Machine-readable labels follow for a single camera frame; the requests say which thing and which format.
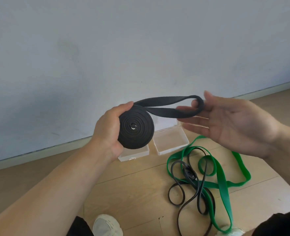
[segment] person's left arm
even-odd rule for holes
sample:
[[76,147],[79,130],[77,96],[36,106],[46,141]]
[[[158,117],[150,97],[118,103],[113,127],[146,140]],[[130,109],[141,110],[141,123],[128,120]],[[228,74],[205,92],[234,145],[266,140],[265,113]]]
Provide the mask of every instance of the person's left arm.
[[3,211],[0,235],[65,236],[100,175],[122,153],[118,117],[132,106],[129,102],[107,111],[86,146]]

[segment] open plastic case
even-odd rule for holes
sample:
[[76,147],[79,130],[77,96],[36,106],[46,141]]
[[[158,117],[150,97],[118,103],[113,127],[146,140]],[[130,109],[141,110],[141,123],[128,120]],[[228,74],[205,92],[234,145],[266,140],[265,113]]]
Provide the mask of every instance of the open plastic case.
[[[155,126],[155,132],[152,139],[158,155],[167,154],[189,144],[189,140],[177,119],[163,118],[155,115],[151,115],[151,117]],[[119,156],[119,160],[133,160],[147,155],[149,155],[148,145],[139,149],[125,148],[121,156]]]

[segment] rolled black band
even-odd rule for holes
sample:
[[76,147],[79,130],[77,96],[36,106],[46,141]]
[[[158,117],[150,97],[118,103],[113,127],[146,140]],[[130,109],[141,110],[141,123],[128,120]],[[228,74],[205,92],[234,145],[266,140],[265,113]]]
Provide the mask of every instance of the rolled black band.
[[[188,98],[198,101],[195,111],[180,111],[174,108],[153,108],[178,103]],[[165,118],[190,118],[200,113],[204,101],[197,95],[177,97],[147,98],[135,102],[133,107],[120,115],[120,133],[118,141],[128,149],[146,146],[154,135],[154,122],[148,113]]]

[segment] green strap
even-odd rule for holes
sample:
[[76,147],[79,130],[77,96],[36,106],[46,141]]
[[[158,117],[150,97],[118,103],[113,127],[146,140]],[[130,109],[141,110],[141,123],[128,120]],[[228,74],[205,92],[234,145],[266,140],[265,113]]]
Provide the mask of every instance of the green strap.
[[[230,221],[230,227],[227,230],[222,230],[220,229],[220,227],[218,226],[218,224],[215,221],[215,215],[214,215],[214,208],[213,208],[213,202],[209,196],[209,194],[207,193],[207,191],[205,189],[203,189],[203,194],[206,196],[206,200],[210,206],[210,210],[209,210],[209,214],[210,214],[210,220],[212,221],[213,225],[215,226],[215,228],[223,233],[228,233],[232,226],[233,226],[233,213],[231,211],[231,205],[230,205],[230,199],[229,199],[229,192],[228,192],[228,188],[229,187],[240,187],[243,186],[246,182],[248,182],[251,179],[251,174],[250,172],[247,170],[247,168],[245,167],[242,158],[240,156],[239,153],[237,152],[232,152],[232,154],[234,155],[235,159],[238,162],[238,165],[240,167],[240,170],[242,172],[242,174],[245,177],[245,181],[242,182],[238,182],[238,183],[234,183],[231,181],[226,181],[226,177],[225,177],[225,173],[223,171],[223,168],[221,166],[221,164],[219,164],[219,162],[211,155],[211,153],[205,149],[204,147],[201,146],[192,146],[192,144],[201,138],[206,138],[205,136],[198,136],[197,138],[195,138],[195,140],[187,145],[182,151],[176,152],[174,154],[172,154],[168,160],[167,160],[167,171],[168,174],[172,177],[171,173],[170,173],[170,169],[169,169],[169,164],[170,162],[173,162],[175,160],[183,160],[184,157],[186,157],[188,154],[190,154],[191,151],[193,151],[194,149],[196,149],[197,147],[199,148],[203,148],[204,150],[206,150],[208,152],[209,155],[203,156],[199,161],[198,161],[198,169],[199,171],[204,174],[204,170],[202,169],[202,162],[204,160],[209,160],[213,163],[213,172],[210,174],[207,174],[207,176],[213,176],[216,174],[217,176],[217,182],[218,183],[214,183],[214,182],[209,182],[209,181],[205,181],[204,182],[204,187],[206,188],[213,188],[213,189],[219,189],[219,193],[220,196],[222,198],[222,202],[225,206],[225,209],[227,211],[228,217],[229,217],[229,221]],[[186,179],[178,179],[179,181],[183,181],[183,182],[187,182]]]

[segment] person's left hand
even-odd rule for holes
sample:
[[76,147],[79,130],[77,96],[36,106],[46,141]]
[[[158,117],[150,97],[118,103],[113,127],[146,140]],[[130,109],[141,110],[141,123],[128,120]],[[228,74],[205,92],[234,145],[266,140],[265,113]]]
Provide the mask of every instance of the person's left hand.
[[119,143],[120,120],[119,116],[128,111],[133,106],[133,102],[121,104],[106,111],[97,121],[92,140],[97,140],[104,144],[110,151],[111,160],[114,161],[123,152],[124,147]]

